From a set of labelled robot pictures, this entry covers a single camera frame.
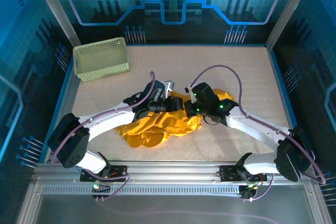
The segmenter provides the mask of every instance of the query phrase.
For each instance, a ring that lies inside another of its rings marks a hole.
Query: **green plastic basket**
[[[126,43],[122,37],[74,47],[73,56],[73,70],[82,81],[130,70]]]

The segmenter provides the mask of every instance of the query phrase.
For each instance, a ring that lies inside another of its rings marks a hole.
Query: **cable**
[[[124,176],[119,176],[119,177],[114,177],[114,178],[104,178],[104,177],[100,177],[100,176],[94,174],[94,173],[93,173],[92,171],[90,171],[90,170],[86,170],[86,169],[83,169],[83,170],[85,170],[85,172],[87,172],[87,173],[88,173],[89,175],[91,175],[92,177],[94,177],[94,178],[96,178],[96,179],[99,179],[99,180],[105,180],[105,181],[106,181],[106,180],[117,180],[117,179],[121,179],[121,178],[126,178],[125,183],[122,184],[122,186],[119,187],[119,189],[116,190],[113,194],[111,194],[111,195],[109,195],[109,196],[107,196],[107,197],[102,197],[101,199],[96,198],[96,201],[98,201],[98,200],[104,201],[104,200],[107,200],[107,199],[109,199],[109,198],[112,198],[112,197],[115,196],[118,192],[120,192],[122,188],[124,188],[124,186],[128,183],[128,181],[129,181],[130,178],[131,178],[130,175],[124,175]]]
[[[234,69],[232,69],[231,67],[228,67],[228,66],[226,66],[226,65],[214,65],[214,66],[211,66],[211,67],[208,67],[208,68],[206,68],[206,69],[204,69],[196,78],[195,78],[195,80],[191,83],[191,87],[195,84],[195,82],[201,77],[201,75],[202,74],[204,74],[206,71],[208,71],[208,70],[210,70],[210,69],[213,69],[213,68],[218,68],[218,67],[220,67],[220,68],[226,68],[226,69],[228,69],[228,70],[230,70],[235,76],[236,76],[236,78],[237,78],[237,80],[238,80],[238,82],[239,82],[239,97],[238,97],[238,105],[239,105],[239,109],[240,109],[240,111],[242,112],[242,114],[245,116],[245,117],[247,117],[247,118],[249,118],[249,119],[251,119],[251,120],[253,120],[253,121],[255,121],[255,122],[257,122],[257,123],[259,123],[259,124],[261,124],[261,125],[263,125],[263,126],[265,126],[265,127],[268,127],[269,129],[271,129],[271,130],[273,130],[273,131],[275,131],[275,132],[279,132],[279,134],[281,134],[282,136],[285,136],[286,138],[288,138],[300,151],[302,151],[302,153],[305,155],[305,157],[309,160],[309,162],[312,164],[312,166],[315,168],[315,170],[316,170],[316,172],[319,174],[319,176],[320,176],[320,180],[318,180],[317,178],[314,178],[314,177],[312,177],[312,176],[307,176],[307,174],[304,174],[305,176],[307,176],[308,178],[310,178],[310,179],[312,179],[312,180],[314,180],[314,181],[316,181],[316,182],[318,182],[318,183],[320,183],[320,184],[325,184],[326,183],[326,180],[325,180],[325,177],[324,177],[324,175],[323,175],[323,173],[322,173],[322,171],[321,171],[321,169],[319,168],[319,166],[315,163],[315,161],[311,158],[311,156],[309,155],[309,153],[296,141],[296,140],[294,140],[294,138],[292,138],[290,135],[288,135],[288,134],[286,134],[285,132],[283,132],[283,131],[279,131],[277,128],[275,128],[275,127],[273,127],[272,125],[269,125],[269,124],[267,124],[267,123],[264,123],[264,122],[262,122],[262,121],[260,121],[260,120],[258,120],[258,119],[256,119],[256,118],[254,118],[253,116],[250,116],[250,115],[247,115],[246,114],[246,112],[243,110],[243,107],[242,107],[242,95],[243,95],[243,84],[241,83],[241,79],[240,79],[240,77],[239,77],[239,75],[237,74],[237,72],[234,70]]]
[[[259,199],[263,198],[263,196],[265,196],[266,193],[268,193],[268,191],[270,190],[270,188],[271,188],[273,182],[274,182],[274,174],[272,174],[272,179],[271,179],[271,181],[270,181],[268,187],[266,188],[266,190],[265,190],[260,196],[258,196],[257,198],[255,198],[256,195],[257,195],[257,194],[256,194],[252,199],[243,199],[243,202],[246,202],[246,201],[250,201],[250,202],[252,202],[252,201],[259,200]]]
[[[142,102],[144,102],[148,97],[149,95],[151,94],[151,92],[153,91],[153,88],[154,88],[154,84],[155,84],[155,73],[153,71],[150,72],[150,75],[151,75],[151,78],[152,78],[152,84],[151,84],[151,87],[148,91],[148,93],[144,96],[144,98],[142,98],[139,102],[137,102],[136,104],[133,104],[131,106],[126,106],[124,108],[120,108],[118,111],[125,111],[125,110],[128,110],[128,109],[131,109],[133,107],[136,107],[138,105],[140,105]],[[65,145],[65,143],[78,131],[78,129],[80,129],[81,127],[87,125],[88,123],[91,123],[92,121],[94,121],[95,119],[101,117],[101,116],[104,116],[106,114],[109,114],[111,112],[115,112],[116,110],[113,108],[111,110],[108,110],[108,111],[105,111],[105,112],[101,112],[95,116],[93,116],[92,118],[90,119],[87,119],[86,121],[84,121],[83,123],[81,123],[80,125],[78,125],[76,128],[74,128],[64,139],[63,141],[59,144],[59,146],[57,147],[57,149],[55,150],[54,154],[52,155],[51,157],[51,164],[55,165],[55,158],[57,156],[57,154],[59,153],[59,151],[62,149],[62,147]],[[96,179],[99,179],[99,180],[116,180],[116,179],[120,179],[120,178],[127,178],[127,180],[125,181],[125,183],[117,190],[115,191],[113,194],[109,195],[108,197],[105,197],[105,198],[101,198],[102,201],[104,201],[105,199],[109,199],[111,197],[113,197],[114,195],[116,195],[126,184],[127,182],[130,180],[130,176],[129,175],[125,175],[125,176],[120,176],[120,177],[114,177],[114,178],[103,178],[103,177],[100,177],[96,174],[94,174],[93,172],[89,171],[89,170],[86,170],[84,169],[88,174],[90,174],[92,177],[96,178]]]
[[[151,87],[149,89],[149,92],[145,95],[144,98],[142,98],[139,102],[133,104],[133,105],[130,105],[130,106],[126,106],[124,108],[120,108],[118,109],[118,111],[125,111],[125,110],[128,110],[128,109],[131,109],[133,107],[136,107],[138,105],[140,105],[142,102],[144,102],[148,97],[149,95],[151,94],[151,92],[153,91],[153,88],[154,88],[154,84],[155,84],[155,74],[153,71],[150,72],[150,75],[151,75],[151,78],[152,78],[152,84],[151,84]],[[57,147],[57,149],[55,150],[54,154],[52,155],[52,158],[50,160],[51,164],[55,164],[55,158],[57,156],[57,154],[59,153],[59,151],[62,149],[62,147],[65,145],[65,143],[83,126],[87,125],[88,123],[91,123],[92,121],[94,121],[95,119],[101,117],[101,116],[104,116],[106,114],[109,114],[111,112],[115,112],[115,108],[111,109],[111,110],[107,110],[107,111],[104,111],[104,112],[101,112],[93,117],[91,117],[90,119],[87,119],[86,121],[82,122],[81,124],[79,124],[76,128],[74,128],[72,131],[70,131],[70,133],[63,139],[63,141],[59,144],[59,146]]]

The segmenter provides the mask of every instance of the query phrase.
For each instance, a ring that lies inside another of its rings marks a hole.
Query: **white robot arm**
[[[308,137],[302,129],[296,127],[291,130],[273,124],[252,115],[232,100],[219,100],[205,82],[192,87],[189,85],[186,91],[191,97],[184,104],[188,117],[209,117],[212,122],[245,132],[273,150],[265,154],[245,154],[237,162],[237,172],[244,179],[256,174],[280,173],[291,181],[299,181],[311,162],[287,136],[294,138],[315,159]]]
[[[169,96],[174,87],[172,81],[155,81],[152,91],[150,91],[150,87],[151,84],[148,83],[143,92],[139,92],[125,99],[119,105],[97,114],[79,118],[72,113],[65,115],[47,142],[51,150],[56,152],[63,167],[78,166],[98,174],[109,167],[109,162],[101,153],[98,153],[99,156],[87,150],[92,139],[115,127],[137,121],[147,116],[149,112],[172,112],[182,108],[181,98]],[[148,98],[136,105],[146,95]],[[59,149],[63,139],[77,127],[74,135]]]

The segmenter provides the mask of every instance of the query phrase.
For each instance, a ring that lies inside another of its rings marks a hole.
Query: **yellow fabric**
[[[231,99],[233,96],[221,90],[214,89],[220,100]],[[190,99],[189,95],[182,95],[177,92],[171,92],[171,96],[180,97],[183,103]],[[123,125],[115,128],[115,131],[120,134],[130,147],[154,147],[166,141],[170,136],[184,136],[202,127],[202,116],[194,116],[188,118],[185,110],[176,112],[160,113],[154,118],[145,117],[134,123]]]

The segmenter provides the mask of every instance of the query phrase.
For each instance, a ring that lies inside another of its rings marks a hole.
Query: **beige tabletop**
[[[73,113],[94,114],[109,109],[140,92],[151,81],[153,70],[158,80],[172,80],[174,90],[184,88],[205,68],[224,64],[232,67],[243,82],[244,109],[266,120],[288,126],[275,76],[266,48],[220,46],[138,46],[129,47],[130,72],[99,80],[81,82]],[[235,76],[225,69],[205,73],[201,81],[220,88],[238,99]],[[265,153],[263,143],[223,125],[203,127],[183,137],[171,137],[154,148],[131,148],[114,130],[90,142],[90,149],[110,160],[237,161],[247,152]]]

